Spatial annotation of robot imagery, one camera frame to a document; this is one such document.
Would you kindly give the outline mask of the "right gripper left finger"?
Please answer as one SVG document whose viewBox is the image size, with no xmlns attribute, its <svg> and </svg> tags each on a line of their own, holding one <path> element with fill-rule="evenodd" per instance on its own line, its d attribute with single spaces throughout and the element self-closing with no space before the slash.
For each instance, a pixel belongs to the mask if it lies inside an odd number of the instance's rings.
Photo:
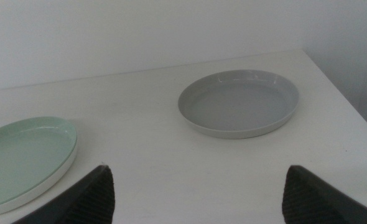
<svg viewBox="0 0 367 224">
<path fill-rule="evenodd" d="M 21 224 L 113 222 L 114 180 L 111 169 L 101 165 L 39 209 L 16 221 Z"/>
</svg>

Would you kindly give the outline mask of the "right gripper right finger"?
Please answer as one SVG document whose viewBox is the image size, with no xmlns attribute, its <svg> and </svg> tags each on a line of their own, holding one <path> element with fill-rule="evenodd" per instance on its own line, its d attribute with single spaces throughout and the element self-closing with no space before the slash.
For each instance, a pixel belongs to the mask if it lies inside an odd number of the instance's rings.
<svg viewBox="0 0 367 224">
<path fill-rule="evenodd" d="M 366 206 L 297 165 L 286 174 L 282 214 L 289 224 L 367 223 Z"/>
</svg>

